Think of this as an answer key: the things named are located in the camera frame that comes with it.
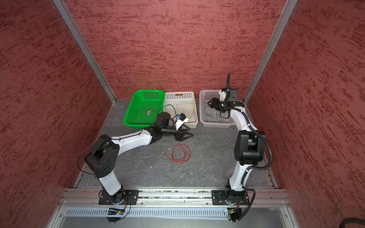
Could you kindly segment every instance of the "black cable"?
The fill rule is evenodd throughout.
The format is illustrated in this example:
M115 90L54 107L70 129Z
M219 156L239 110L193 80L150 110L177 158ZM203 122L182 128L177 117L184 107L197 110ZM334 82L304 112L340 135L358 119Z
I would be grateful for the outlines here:
M91 174L91 175L95 175L95 173L89 173L89 172L86 172L86 171L83 171L82 170L82 168L80 168L80 165L79 165L79 163L80 163L80 158L81 158L81 156L82 156L82 154L89 148L89 147L91 147L92 145L94 145L95 143L97 143L97 142L100 142L100 141L104 141L104 140L109 140L109 139L100 139L100 140L98 140L98 141L95 141L95 142L93 142L93 143L91 143L88 147L86 147L86 149L84 149L84 151L80 154L80 156L78 157L78 160L77 160L77 168L81 171L81 172L84 172L84 173L87 173L87 174Z
M250 210L251 206L252 206L252 203L255 199L255 196L256 196L256 190L255 189L251 189L251 188L246 188L245 186L242 185L242 188L246 191L250 191L250 192L253 192L253 195L252 195L252 198L251 198L251 202L249 204L249 206L246 208L245 212L242 213L241 217L239 217L236 221L239 221L241 220L246 214L247 212Z
M176 109L175 109L175 107L174 107L172 104L167 104L167 105L163 106L163 107L162 107L162 108L158 111L158 113L160 113L160 111L161 111L162 109L164 109L164 107L169 106L169 105L171 105L171 106L174 108L175 116L177 116Z
M230 89L229 89L229 81L230 81L230 78L231 78L231 73L229 72L228 73L228 76L227 76L227 81L226 81L226 97L224 99L224 104L227 103L228 98L229 98L229 96L231 94Z
M251 129L251 131L255 134L255 135L257 135L257 137L259 137L263 142L264 142L264 144L265 144L265 146L267 147L267 149L268 149L268 152L269 152L269 161L268 161L268 163L265 165L265 166L263 166L263 167L259 167L259 166L250 166L250 167L248 167L247 168L247 170L250 170L250 169L257 169L257 170L265 170L265 169L268 169L270 166L271 166L271 164L273 163L273 153L272 153L272 151L271 151L271 148L270 148L270 146L269 146L269 144L268 144L268 142L265 140L265 138L260 134L260 133L258 133L251 125L249 125L249 128Z
M123 218L121 218L119 220L124 219L129 214L129 212L131 211L131 207L132 207L131 203L127 199L125 199L125 200L129 203L129 211L128 211L128 213L126 215L123 216Z
M101 195L100 193L103 191L104 189L101 189L100 192L99 192L99 199L101 199Z
M121 141L122 139L125 139L125 138L129 138L129 137L136 136L136 135L141 135L142 131L143 131L143 129L139 132L139 134L130 135L130 136L123 137L123 138L118 138L118 139L111 139L111 140L119 140L119 141Z
M223 119L229 119L229 117L231 117L231 114L230 113L228 113L228 117L226 118L226 117L223 117L223 116L221 116L222 115L222 112L220 112L219 113L219 116L221 117L221 118L223 118Z
M248 167L247 168L247 170L250 170L250 169L257 169L257 170L265 170L265 169L268 169L270 166L271 166L271 164L273 163L273 154L272 154L272 150L271 150L271 148L270 148L270 146L269 146L269 144L268 144L268 142L265 140L265 138L260 134L260 133L258 133L252 126L251 126L251 124L250 124L250 120L249 120L249 118L247 117L247 115L242 111L242 110L240 110L240 109L238 109L238 108L234 108L234 107L227 107L227 106L223 106L225 109L230 109L230 110L236 110L236 111L238 111L238 112L240 112L244 117L245 117L245 119L246 119L246 122L249 124L249 129L255 134L255 135L257 135L257 137L259 137L263 142L264 142L264 144L265 144L265 146L267 147L267 149L268 149L268 152L269 152L269 161L268 161L268 163L265 165L265 166L263 166L263 167L259 167L259 166L250 166L250 167Z
M359 219L359 218L351 218L351 217L345 218L344 220L342 220L339 228L345 228L345 225L350 224L350 223L365 225L365 220L364 219Z

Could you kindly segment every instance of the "red wire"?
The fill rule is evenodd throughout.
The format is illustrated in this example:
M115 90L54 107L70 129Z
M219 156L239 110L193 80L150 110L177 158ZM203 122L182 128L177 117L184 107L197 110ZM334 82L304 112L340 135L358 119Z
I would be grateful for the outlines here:
M188 148L188 150L190 151L190 153L189 153L187 150L185 150L183 146L186 146L186 148ZM184 157L183 157L183 158L181 158L181 159L176 159L176 158L174 158L174 153L175 153L175 152L179 152L179 151L181 151L181 152L183 152L183 153L184 153ZM172 158L172 159L171 159L171 158L169 158L169 157L167 156L166 152L165 152L165 155L166 155L166 157L167 157L168 159L170 159L170 160L171 160L171 161L173 161L173 162L176 162L176 163L185 163L185 162L187 162L187 161L190 159L190 156L191 156L191 150L190 150L190 148L189 148L187 145L185 145L185 144L178 144L178 145L174 146L174 148L172 149L172 154L171 154L171 158Z

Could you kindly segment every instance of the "aluminum frame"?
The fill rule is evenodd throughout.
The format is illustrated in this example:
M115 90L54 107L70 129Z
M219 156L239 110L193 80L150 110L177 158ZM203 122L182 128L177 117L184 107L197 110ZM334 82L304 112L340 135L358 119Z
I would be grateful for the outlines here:
M245 106L247 105L253 91L255 90L255 87L261 77L262 72L265 69L266 64L268 63L270 56L275 49L276 43L280 38L281 33L284 30L285 25L288 22L288 19L294 9L295 4L297 3L297 0L288 0L284 6L284 9L280 15L280 18L276 24L276 27L274 29L273 34L271 35L270 41L268 43L268 46L266 47L266 50L264 52L264 55L262 56L261 62L257 68L257 71L255 75L253 76L252 82L246 92L245 98L243 99L243 103Z
M224 188L126 188L139 190L137 204L132 207L225 207L212 204L212 190ZM101 188L66 189L59 201L61 206L110 207L99 205ZM255 202L252 207L291 207L285 189L256 189Z
M56 5L58 11L60 12L62 18L66 22L68 28L70 29L73 37L75 38L76 42L80 46L82 52L84 53L86 59L89 61L92 69L94 70L96 76L98 77L101 85L103 86L104 90L108 94L110 100L113 104L115 104L117 98L115 97L112 89L109 86L108 81L106 80L103 72L101 71L99 65L97 64L91 50L89 49L88 45L86 44L80 30L78 29L75 21L73 20L67 6L63 0L53 0L54 4Z

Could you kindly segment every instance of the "black mounting plate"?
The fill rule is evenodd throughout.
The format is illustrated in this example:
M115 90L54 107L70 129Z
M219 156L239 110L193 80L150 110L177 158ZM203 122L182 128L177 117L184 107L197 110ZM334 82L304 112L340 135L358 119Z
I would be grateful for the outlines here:
M138 200L139 190L126 190L125 189L124 192L127 196L129 203L131 205L136 205L137 200ZM109 199L110 199L109 194L107 193L107 191L105 191L105 189L103 189L103 191L101 192L100 199L99 199L99 205L115 205Z
M239 193L239 195L236 196L229 195L227 199L224 190L213 190L212 191L213 205L238 205L239 204L238 200L241 202L241 205L250 204L250 201L248 199L248 194L246 191L236 192L236 193Z

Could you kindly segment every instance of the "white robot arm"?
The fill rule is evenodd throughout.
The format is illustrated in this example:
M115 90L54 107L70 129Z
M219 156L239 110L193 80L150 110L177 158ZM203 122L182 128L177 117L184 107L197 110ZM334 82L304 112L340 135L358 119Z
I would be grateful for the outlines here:
M112 203L118 204L123 199L123 187L114 173L117 156L133 148L152 144L161 139L162 136L174 135L176 141L184 141L193 137L193 134L188 132L190 128L184 124L187 120L188 118L181 113L177 121L174 122L169 113L162 112L157 115L153 126L120 137L102 135L94 143L89 154L85 157L85 162L94 172L104 190L113 198Z
M267 141L265 133L258 131L250 122L243 103L237 99L237 89L230 89L230 73L227 77L226 87L219 91L220 98L213 98L208 102L210 108L214 108L220 112L228 112L234 119L238 136L234 147L234 156L236 166L232 177L229 179L224 193L212 191L213 197L219 197L226 201L227 204L235 205L237 202L244 202L247 199L246 191L252 191L253 196L247 209L240 215L235 214L231 217L232 221L242 219L250 209L255 198L256 191L245 187L249 174L252 169L265 170L272 164L272 151ZM263 167L258 167L258 162L264 158L265 146L268 149L269 161Z

